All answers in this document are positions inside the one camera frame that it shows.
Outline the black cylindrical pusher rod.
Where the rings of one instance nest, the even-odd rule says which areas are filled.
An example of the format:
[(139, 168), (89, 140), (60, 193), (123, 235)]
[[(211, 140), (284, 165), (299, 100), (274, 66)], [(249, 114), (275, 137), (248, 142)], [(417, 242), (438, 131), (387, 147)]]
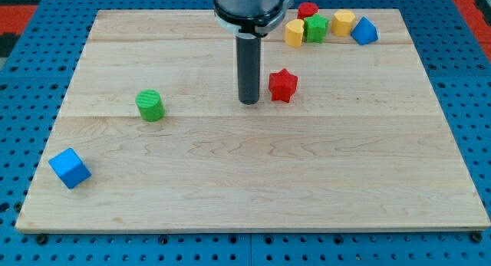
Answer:
[(239, 101), (252, 105), (259, 101), (261, 39), (236, 38)]

